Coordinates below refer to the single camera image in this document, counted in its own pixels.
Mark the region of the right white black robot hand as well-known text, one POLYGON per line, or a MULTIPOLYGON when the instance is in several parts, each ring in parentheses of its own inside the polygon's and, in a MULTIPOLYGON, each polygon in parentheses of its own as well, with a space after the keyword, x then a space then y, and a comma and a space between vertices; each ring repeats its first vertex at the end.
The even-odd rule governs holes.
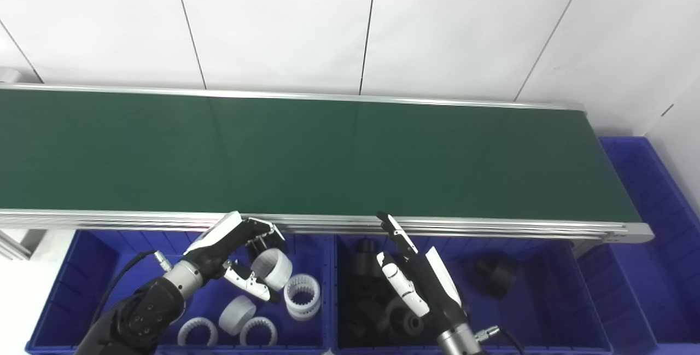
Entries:
POLYGON ((417 317, 425 318, 438 336, 454 335, 467 323, 457 286, 435 248, 421 253, 392 215, 378 211, 382 229, 399 252, 376 256, 393 290, 417 317))

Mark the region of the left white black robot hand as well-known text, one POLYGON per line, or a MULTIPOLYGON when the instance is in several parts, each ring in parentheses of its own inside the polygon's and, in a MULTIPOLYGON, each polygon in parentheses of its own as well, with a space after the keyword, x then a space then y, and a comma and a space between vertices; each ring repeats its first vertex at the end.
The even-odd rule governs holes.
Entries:
POLYGON ((251 268, 229 260, 240 246, 249 251, 261 251, 267 246, 285 254, 288 252, 287 241, 275 224, 256 218, 244 219, 238 211, 232 211, 200 235, 185 250, 180 261, 193 268, 202 285, 225 278, 264 302, 279 303, 278 290, 251 268))

